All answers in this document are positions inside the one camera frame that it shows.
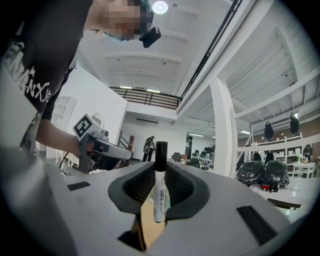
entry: balcony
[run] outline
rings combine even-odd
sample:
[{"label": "balcony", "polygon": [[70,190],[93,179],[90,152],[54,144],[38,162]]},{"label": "balcony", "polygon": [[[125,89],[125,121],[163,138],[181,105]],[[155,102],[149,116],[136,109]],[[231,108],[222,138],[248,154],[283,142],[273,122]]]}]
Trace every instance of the balcony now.
[{"label": "balcony", "polygon": [[149,92],[139,89],[122,89],[120,87],[110,87],[128,102],[141,103],[144,105],[163,107],[176,110],[181,99],[180,97],[164,93]]}]

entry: white pillar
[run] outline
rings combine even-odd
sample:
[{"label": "white pillar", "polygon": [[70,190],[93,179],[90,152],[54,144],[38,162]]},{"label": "white pillar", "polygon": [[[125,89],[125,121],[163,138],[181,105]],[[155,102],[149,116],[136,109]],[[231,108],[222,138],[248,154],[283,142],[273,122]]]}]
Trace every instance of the white pillar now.
[{"label": "white pillar", "polygon": [[213,172],[230,177],[234,147],[238,147],[237,131],[234,131],[233,129],[233,127],[235,127],[235,123],[233,124],[234,106],[225,81],[222,81],[217,77],[212,77],[210,80],[210,89],[215,118],[215,154]]}]

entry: black rubber pad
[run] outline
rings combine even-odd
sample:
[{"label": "black rubber pad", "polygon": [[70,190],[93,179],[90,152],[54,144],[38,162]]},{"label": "black rubber pad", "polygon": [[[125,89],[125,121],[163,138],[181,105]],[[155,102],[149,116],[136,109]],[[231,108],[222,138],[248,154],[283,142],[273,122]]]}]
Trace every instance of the black rubber pad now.
[{"label": "black rubber pad", "polygon": [[277,235],[277,232],[256,212],[252,206],[236,209],[260,245]]},{"label": "black rubber pad", "polygon": [[79,182],[79,183],[75,183],[75,184],[70,184],[67,187],[70,191],[74,191],[74,190],[83,189],[88,186],[90,186],[90,184],[86,181],[83,181],[83,182]]}]

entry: person standing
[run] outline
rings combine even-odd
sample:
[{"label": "person standing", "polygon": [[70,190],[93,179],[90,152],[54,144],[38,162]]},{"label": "person standing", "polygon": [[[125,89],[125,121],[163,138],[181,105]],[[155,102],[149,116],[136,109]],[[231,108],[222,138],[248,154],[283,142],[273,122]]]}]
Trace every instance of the person standing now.
[{"label": "person standing", "polygon": [[148,157],[148,162],[151,161],[152,154],[155,150],[154,138],[155,138],[154,136],[151,136],[146,139],[143,147],[144,155],[143,155],[142,162],[145,162],[147,160],[147,157]]}]

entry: black helmet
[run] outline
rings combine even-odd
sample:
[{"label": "black helmet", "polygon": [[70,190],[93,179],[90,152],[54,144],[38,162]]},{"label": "black helmet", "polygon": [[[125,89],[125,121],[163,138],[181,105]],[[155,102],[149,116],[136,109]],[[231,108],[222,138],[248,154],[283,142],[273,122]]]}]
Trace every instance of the black helmet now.
[{"label": "black helmet", "polygon": [[236,176],[238,180],[249,185],[258,181],[264,169],[265,165],[261,161],[247,161],[241,165]]},{"label": "black helmet", "polygon": [[287,176],[287,165],[284,162],[272,160],[266,164],[261,178],[268,185],[280,185],[286,181]]}]

